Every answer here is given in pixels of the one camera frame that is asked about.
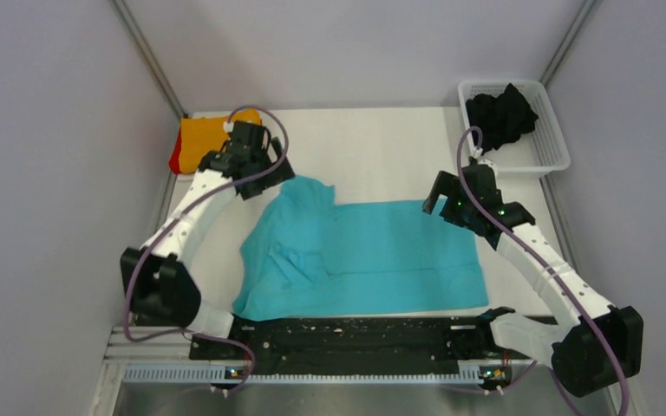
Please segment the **teal t shirt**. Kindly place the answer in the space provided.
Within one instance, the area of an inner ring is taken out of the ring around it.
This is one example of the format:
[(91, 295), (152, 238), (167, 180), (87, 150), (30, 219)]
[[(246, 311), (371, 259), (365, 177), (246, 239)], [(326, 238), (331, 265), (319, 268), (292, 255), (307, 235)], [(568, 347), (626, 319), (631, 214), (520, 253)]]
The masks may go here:
[(488, 303), (472, 232), (416, 200), (338, 204), (335, 187), (312, 178), (283, 184), (239, 252), (244, 278), (232, 307), (253, 321)]

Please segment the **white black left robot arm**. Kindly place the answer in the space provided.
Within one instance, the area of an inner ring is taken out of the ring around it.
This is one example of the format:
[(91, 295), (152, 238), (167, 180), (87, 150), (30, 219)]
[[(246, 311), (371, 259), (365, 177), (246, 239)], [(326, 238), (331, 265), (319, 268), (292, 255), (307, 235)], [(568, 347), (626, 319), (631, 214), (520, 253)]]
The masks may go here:
[(295, 176), (280, 139), (248, 121), (225, 122), (225, 142), (199, 162), (184, 197), (139, 248), (120, 258), (126, 311), (196, 334), (210, 335), (223, 358), (242, 350), (234, 316), (204, 300), (189, 270), (213, 222), (235, 200), (261, 195)]

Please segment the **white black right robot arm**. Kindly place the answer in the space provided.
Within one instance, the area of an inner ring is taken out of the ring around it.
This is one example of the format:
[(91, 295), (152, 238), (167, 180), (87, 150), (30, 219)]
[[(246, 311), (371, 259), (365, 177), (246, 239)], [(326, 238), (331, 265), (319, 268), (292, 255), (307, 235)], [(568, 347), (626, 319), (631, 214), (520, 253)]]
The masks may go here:
[(575, 397), (618, 385), (630, 396), (629, 378), (641, 368), (643, 318), (594, 290), (552, 247), (535, 217), (519, 202), (505, 202), (492, 167), (473, 162), (457, 174), (438, 172), (422, 210), (436, 203), (448, 223), (469, 230), (507, 260), (545, 303), (553, 324), (499, 307), (480, 315), (476, 350), (496, 357), (519, 352), (549, 367)]

